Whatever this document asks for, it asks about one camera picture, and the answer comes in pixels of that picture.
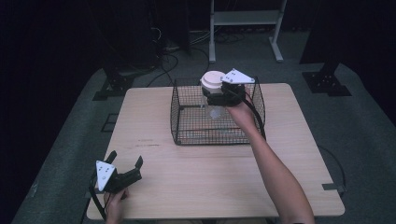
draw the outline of wire cage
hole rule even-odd
[[[259,80],[245,84],[249,89],[252,104],[265,123],[265,107]],[[207,115],[210,105],[202,94],[199,79],[180,78],[174,83],[171,104],[171,132],[176,145],[241,145],[248,144],[242,130],[233,122],[231,115],[223,109],[218,119]],[[260,129],[257,119],[256,127]]]

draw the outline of metal stand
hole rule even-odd
[[[216,25],[260,25],[274,24],[276,26],[274,36],[269,37],[271,48],[276,57],[276,61],[283,62],[282,54],[277,46],[277,38],[282,24],[287,0],[282,0],[280,10],[265,11],[224,11],[215,12],[215,0],[212,0],[210,7],[210,42],[209,61],[216,61],[215,51],[215,26]]]
[[[123,77],[118,71],[119,58],[116,54],[111,55],[104,63],[103,70],[107,79],[100,91],[97,91],[93,97],[94,101],[107,100],[109,96],[124,96],[132,87],[134,77]]]
[[[319,72],[303,72],[304,79],[313,93],[329,96],[350,96],[346,86],[341,85],[334,74],[339,62],[325,63]]]

